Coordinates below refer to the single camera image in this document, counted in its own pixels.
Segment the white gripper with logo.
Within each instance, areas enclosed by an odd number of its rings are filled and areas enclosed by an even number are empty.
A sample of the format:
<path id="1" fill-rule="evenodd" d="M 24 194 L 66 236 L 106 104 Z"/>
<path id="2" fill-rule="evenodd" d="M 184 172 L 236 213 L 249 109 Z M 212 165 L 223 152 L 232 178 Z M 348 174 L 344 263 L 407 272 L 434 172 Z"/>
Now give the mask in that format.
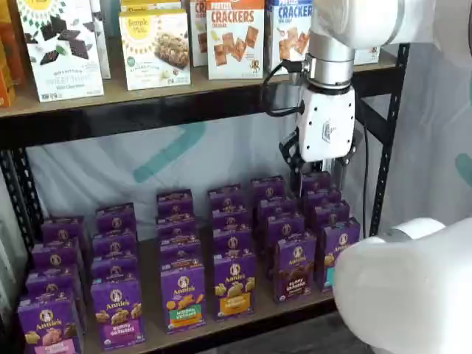
<path id="1" fill-rule="evenodd" d="M 312 170 L 309 162 L 335 159 L 333 183 L 344 189 L 347 167 L 363 141 L 354 131 L 355 90 L 322 91 L 317 86 L 303 86 L 300 105 L 304 111 L 296 116 L 297 128 L 279 143 L 283 160 L 290 173 L 290 189 L 302 196 L 303 174 Z"/>

